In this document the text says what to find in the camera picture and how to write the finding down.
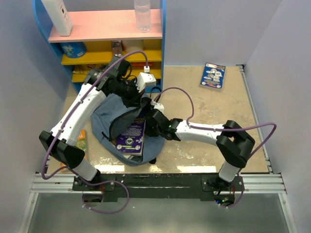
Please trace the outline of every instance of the wooden table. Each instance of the wooden table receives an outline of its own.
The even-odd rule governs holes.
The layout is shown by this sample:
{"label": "wooden table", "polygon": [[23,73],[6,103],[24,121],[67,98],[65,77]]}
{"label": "wooden table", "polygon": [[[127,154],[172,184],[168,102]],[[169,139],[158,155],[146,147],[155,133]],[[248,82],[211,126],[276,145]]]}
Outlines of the wooden table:
{"label": "wooden table", "polygon": [[[185,89],[192,97],[195,123],[222,124],[234,120],[242,127],[255,125],[252,108],[238,67],[226,67],[224,86],[221,91],[199,87],[203,67],[165,67],[164,88],[177,86]],[[63,114],[68,110],[76,93],[69,87]],[[160,102],[165,106],[167,118],[186,119],[191,115],[188,97],[179,90],[162,94]],[[90,120],[86,123],[87,155],[89,161],[102,173],[186,173],[216,172],[224,158],[215,146],[200,142],[166,141],[155,165],[145,164],[131,167],[123,164],[108,152],[95,138]],[[260,142],[257,130],[250,130],[257,146]],[[60,167],[51,159],[48,173]],[[264,152],[260,149],[247,163],[242,172],[268,172]]]}

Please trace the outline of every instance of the gray fabric bag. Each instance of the gray fabric bag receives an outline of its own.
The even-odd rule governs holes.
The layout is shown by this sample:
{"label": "gray fabric bag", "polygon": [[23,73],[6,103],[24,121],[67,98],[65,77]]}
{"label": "gray fabric bag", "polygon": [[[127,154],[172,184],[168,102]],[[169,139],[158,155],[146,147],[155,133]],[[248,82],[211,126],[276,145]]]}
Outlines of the gray fabric bag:
{"label": "gray fabric bag", "polygon": [[140,99],[140,107],[126,108],[121,97],[110,94],[91,115],[92,131],[97,140],[116,158],[129,166],[153,163],[164,146],[163,137],[145,135],[142,156],[132,156],[127,159],[110,142],[124,132],[138,116],[144,117],[143,108],[150,100],[147,95],[143,95]]}

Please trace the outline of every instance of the book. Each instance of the book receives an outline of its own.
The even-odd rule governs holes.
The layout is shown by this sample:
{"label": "book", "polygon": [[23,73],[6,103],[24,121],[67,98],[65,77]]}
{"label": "book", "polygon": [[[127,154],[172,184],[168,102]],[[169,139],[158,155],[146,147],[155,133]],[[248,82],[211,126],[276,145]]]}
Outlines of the book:
{"label": "book", "polygon": [[142,156],[145,119],[136,118],[134,122],[116,138],[116,149],[124,155]]}
{"label": "book", "polygon": [[[84,158],[87,159],[87,156],[86,156],[86,132],[85,130],[82,130],[78,136],[78,139],[77,139],[77,143],[75,145],[77,148],[79,149],[82,149],[85,153],[84,155]],[[62,169],[61,170],[62,172],[66,172],[68,171],[67,169]]]}
{"label": "book", "polygon": [[225,66],[206,63],[200,86],[222,89],[224,84]]}

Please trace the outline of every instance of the clear plastic bottle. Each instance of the clear plastic bottle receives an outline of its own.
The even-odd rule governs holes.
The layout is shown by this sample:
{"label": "clear plastic bottle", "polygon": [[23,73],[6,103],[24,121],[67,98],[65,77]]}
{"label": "clear plastic bottle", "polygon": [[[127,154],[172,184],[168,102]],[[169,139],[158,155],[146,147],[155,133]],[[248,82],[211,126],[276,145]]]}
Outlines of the clear plastic bottle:
{"label": "clear plastic bottle", "polygon": [[145,33],[151,29],[150,0],[134,0],[136,27]]}

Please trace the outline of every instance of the blue can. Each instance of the blue can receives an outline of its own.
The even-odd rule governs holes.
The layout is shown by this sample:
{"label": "blue can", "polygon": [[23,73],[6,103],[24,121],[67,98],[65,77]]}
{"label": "blue can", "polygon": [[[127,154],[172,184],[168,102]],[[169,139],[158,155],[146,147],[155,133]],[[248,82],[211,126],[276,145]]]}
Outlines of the blue can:
{"label": "blue can", "polygon": [[64,54],[69,58],[79,58],[86,53],[86,45],[83,42],[60,43]]}

